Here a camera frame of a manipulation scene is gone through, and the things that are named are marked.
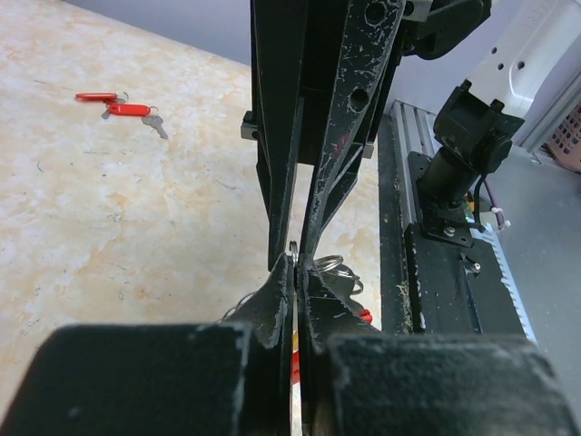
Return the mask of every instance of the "tabletop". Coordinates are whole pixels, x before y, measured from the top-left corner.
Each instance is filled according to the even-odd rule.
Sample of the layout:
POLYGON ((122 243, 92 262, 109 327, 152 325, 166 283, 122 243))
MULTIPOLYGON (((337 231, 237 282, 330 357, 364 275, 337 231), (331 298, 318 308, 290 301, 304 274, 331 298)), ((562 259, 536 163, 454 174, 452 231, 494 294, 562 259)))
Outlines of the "tabletop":
MULTIPOLYGON (((251 74, 57 0, 0 0, 0 411, 35 350, 78 322, 213 322, 268 277, 251 74), (82 92, 154 105, 169 135, 82 92)), ((312 168, 300 165, 299 240, 312 168)), ((377 159, 320 241, 379 323, 377 159)))

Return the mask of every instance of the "screw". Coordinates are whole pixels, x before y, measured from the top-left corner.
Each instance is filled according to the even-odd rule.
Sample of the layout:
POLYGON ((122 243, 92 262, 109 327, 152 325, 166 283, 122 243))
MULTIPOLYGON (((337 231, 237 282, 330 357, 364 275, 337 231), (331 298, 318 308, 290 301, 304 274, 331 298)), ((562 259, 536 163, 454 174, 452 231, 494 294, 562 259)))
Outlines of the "screw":
POLYGON ((450 227, 450 226, 448 226, 448 227, 446 227, 446 228, 444 229, 444 234, 445 234, 445 235, 446 235, 448 238, 451 238, 451 237, 453 237, 453 236, 454 236, 454 233, 456 233, 456 229, 455 229, 454 227, 450 227))

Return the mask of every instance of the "pink basket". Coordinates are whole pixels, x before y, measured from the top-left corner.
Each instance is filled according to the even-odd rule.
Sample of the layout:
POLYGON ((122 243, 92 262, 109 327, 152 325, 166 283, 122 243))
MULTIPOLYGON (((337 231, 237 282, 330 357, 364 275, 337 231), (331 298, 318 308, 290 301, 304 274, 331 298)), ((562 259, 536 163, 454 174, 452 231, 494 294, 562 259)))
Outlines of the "pink basket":
POLYGON ((567 170, 581 173, 581 103, 553 132, 547 147, 567 170))

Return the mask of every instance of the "gray wall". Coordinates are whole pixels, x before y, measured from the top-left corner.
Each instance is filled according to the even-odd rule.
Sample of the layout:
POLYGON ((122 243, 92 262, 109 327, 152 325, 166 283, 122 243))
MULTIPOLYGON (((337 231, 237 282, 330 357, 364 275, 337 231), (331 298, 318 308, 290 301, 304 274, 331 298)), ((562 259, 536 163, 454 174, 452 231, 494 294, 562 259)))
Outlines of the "gray wall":
MULTIPOLYGON (((68 0, 91 11, 235 61, 250 63, 250 0, 68 0)), ((503 0, 492 16, 458 47, 434 61, 416 56, 402 60, 386 112, 394 100, 437 113, 452 89, 487 54, 517 13, 523 0, 503 0)), ((516 139, 523 137, 555 101, 563 86, 581 70, 577 38, 548 77, 516 139)))

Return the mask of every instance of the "screw hole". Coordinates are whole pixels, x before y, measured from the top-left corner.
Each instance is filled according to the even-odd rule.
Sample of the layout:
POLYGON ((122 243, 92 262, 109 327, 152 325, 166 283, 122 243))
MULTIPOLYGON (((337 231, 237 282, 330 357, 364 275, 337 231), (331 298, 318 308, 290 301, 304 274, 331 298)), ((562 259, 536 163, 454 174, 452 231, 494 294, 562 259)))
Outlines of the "screw hole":
POLYGON ((413 3, 411 2, 406 2, 406 5, 403 7, 403 15, 404 16, 410 16, 414 13, 414 9, 416 7, 414 6, 413 3))
POLYGON ((369 96, 365 90, 356 89, 353 91, 350 97, 350 105, 355 112, 361 112, 365 109, 367 103, 369 103, 369 96))
POLYGON ((365 21, 367 21, 368 25, 378 25, 383 21, 387 12, 384 4, 379 2, 372 3, 365 10, 365 21))

